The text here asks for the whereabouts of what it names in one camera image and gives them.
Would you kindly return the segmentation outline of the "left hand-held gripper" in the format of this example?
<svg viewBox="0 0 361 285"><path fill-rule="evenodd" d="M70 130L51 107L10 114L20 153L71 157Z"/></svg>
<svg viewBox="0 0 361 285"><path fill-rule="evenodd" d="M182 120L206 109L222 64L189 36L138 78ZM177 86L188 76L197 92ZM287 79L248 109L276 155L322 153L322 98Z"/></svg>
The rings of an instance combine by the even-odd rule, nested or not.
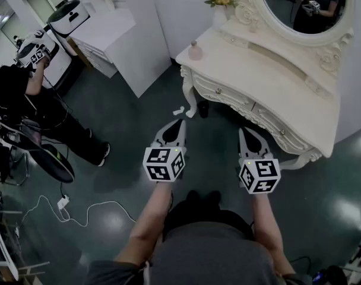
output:
<svg viewBox="0 0 361 285"><path fill-rule="evenodd" d="M176 119L160 129L154 142L145 149L142 165L148 180L153 182L175 182L183 176L186 166L186 147L163 145L176 143L185 145L186 121Z"/></svg>

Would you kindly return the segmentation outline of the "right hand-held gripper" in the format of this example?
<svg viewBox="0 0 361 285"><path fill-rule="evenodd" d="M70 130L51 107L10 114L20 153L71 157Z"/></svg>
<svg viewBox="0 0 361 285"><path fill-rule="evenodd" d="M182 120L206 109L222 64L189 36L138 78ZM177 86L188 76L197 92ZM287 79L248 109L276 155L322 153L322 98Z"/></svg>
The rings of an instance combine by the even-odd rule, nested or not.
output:
<svg viewBox="0 0 361 285"><path fill-rule="evenodd" d="M269 145L256 131L239 129L239 187L249 194L272 193L280 181L280 166Z"/></svg>

